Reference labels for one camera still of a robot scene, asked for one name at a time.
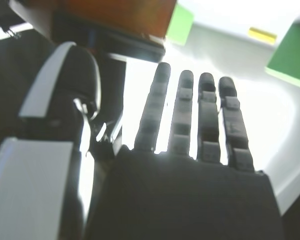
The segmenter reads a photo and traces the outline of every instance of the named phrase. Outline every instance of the green sticky note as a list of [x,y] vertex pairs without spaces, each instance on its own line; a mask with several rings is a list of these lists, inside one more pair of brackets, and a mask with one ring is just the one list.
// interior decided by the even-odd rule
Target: green sticky note
[[300,87],[300,24],[290,27],[265,71]]
[[180,4],[177,4],[171,17],[166,38],[173,43],[185,45],[193,22],[194,15]]

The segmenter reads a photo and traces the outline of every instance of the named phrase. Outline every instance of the yellow object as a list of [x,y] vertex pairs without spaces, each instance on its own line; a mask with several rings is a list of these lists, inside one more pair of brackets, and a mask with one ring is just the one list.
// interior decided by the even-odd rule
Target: yellow object
[[270,33],[270,32],[266,32],[260,29],[257,29],[255,27],[250,27],[248,35],[251,38],[260,40],[262,42],[266,42],[268,44],[275,44],[276,39],[277,39],[277,35]]

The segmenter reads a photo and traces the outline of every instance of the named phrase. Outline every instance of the back of robotic hand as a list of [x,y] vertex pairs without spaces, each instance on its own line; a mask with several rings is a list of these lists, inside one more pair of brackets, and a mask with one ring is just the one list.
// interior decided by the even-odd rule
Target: back of robotic hand
[[99,156],[113,141],[96,142],[94,135],[98,65],[74,43],[59,46],[21,108],[22,134],[0,146],[0,240],[284,239],[269,178],[254,170],[232,79],[218,86],[227,166],[220,163],[209,73],[198,86],[197,159],[188,154],[194,86],[188,70],[178,83],[168,151],[154,154],[170,71],[158,65],[134,149],[122,146],[112,155],[103,181]]

